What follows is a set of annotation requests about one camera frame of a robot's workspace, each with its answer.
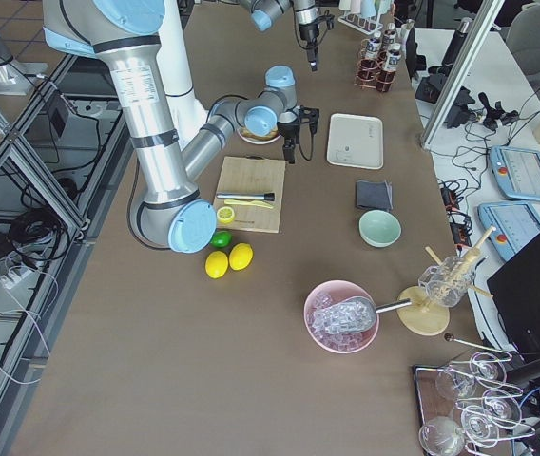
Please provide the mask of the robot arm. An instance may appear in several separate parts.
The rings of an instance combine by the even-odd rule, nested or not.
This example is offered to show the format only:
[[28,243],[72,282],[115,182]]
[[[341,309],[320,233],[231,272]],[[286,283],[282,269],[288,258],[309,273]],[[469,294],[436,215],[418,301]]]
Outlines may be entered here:
[[296,113],[292,69],[273,66],[258,97],[204,111],[193,94],[177,2],[46,1],[43,17],[50,47],[109,69],[146,183],[129,211],[133,236],[152,249],[199,252],[217,217],[196,178],[239,128],[266,135]]
[[248,10],[258,31],[269,30],[284,14],[293,13],[295,38],[305,51],[310,69],[318,70],[319,46],[325,34],[334,28],[335,15],[322,12],[319,2],[313,0],[240,0],[238,5]]

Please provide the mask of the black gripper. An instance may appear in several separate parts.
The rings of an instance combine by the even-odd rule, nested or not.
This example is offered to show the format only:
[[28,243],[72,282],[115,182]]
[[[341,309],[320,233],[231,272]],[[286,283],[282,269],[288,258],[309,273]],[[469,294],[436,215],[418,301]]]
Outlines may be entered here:
[[308,63],[313,72],[318,70],[318,46],[334,25],[333,21],[297,24],[296,39],[300,48],[308,50]]
[[318,132],[318,120],[319,110],[313,107],[295,106],[280,114],[277,129],[283,137],[283,159],[287,163],[295,163],[295,149],[301,127],[307,125],[311,137],[314,138]]

